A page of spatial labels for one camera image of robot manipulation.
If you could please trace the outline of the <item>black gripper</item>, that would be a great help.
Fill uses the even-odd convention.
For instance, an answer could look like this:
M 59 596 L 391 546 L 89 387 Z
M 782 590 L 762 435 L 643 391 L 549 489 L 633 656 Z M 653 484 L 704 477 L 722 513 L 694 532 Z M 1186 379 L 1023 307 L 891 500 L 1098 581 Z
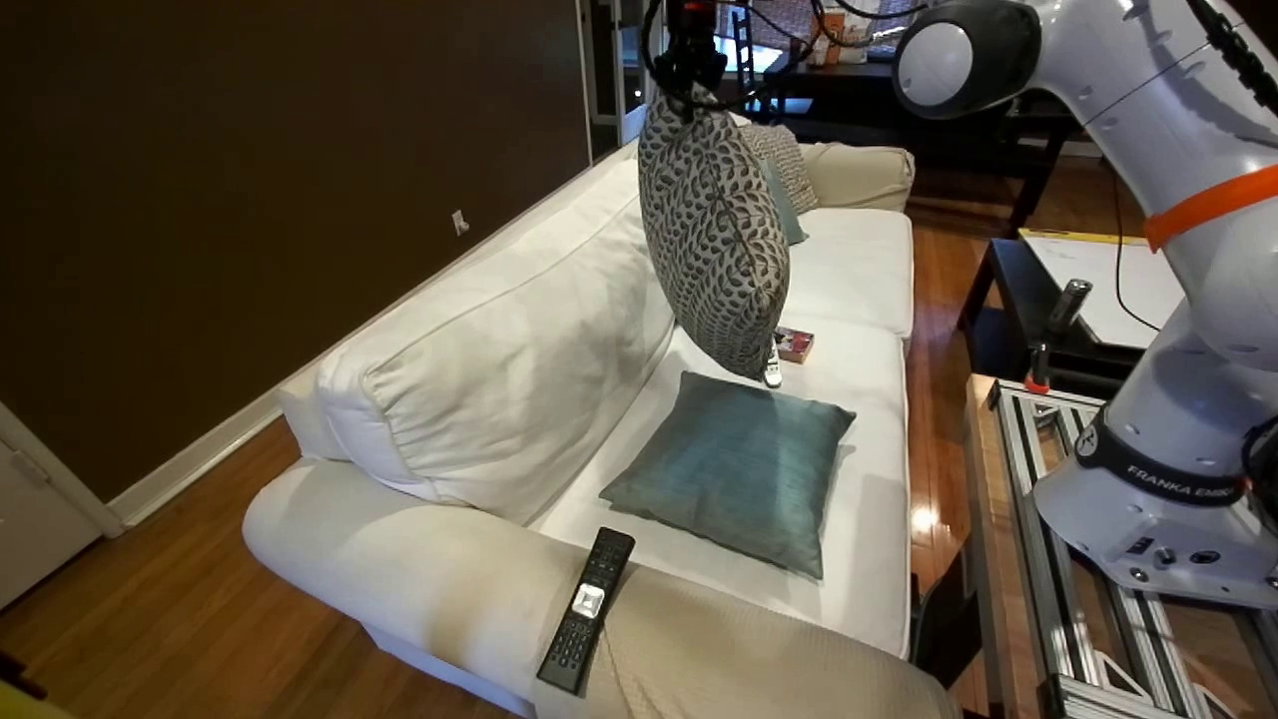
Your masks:
M 718 79 L 728 58 L 716 50 L 716 0 L 660 0 L 667 50 L 653 86 L 684 107 L 722 114 Z

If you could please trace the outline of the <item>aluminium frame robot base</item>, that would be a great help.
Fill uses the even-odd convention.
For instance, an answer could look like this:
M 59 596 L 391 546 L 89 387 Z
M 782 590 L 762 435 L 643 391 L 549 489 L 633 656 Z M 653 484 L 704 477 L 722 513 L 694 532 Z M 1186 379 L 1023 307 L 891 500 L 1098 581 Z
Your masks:
M 1115 574 L 1037 517 L 1049 473 L 1093 420 L 1085 395 L 1034 395 L 994 379 L 979 401 L 986 489 L 1011 513 L 1014 574 L 1042 710 L 1055 719 L 1278 719 L 1275 589 L 1231 582 L 1267 545 L 1250 505 L 1170 540 L 1164 518 L 1128 492 L 1081 513 L 1119 545 Z

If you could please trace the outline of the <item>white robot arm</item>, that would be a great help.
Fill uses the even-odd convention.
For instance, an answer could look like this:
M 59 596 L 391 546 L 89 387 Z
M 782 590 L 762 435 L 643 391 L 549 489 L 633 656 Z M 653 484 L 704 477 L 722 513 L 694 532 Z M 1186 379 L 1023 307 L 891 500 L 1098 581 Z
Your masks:
M 1278 606 L 1278 62 L 1231 0 L 922 0 L 894 96 L 927 122 L 1055 96 L 1144 211 L 1183 304 L 1034 489 L 1104 581 Z

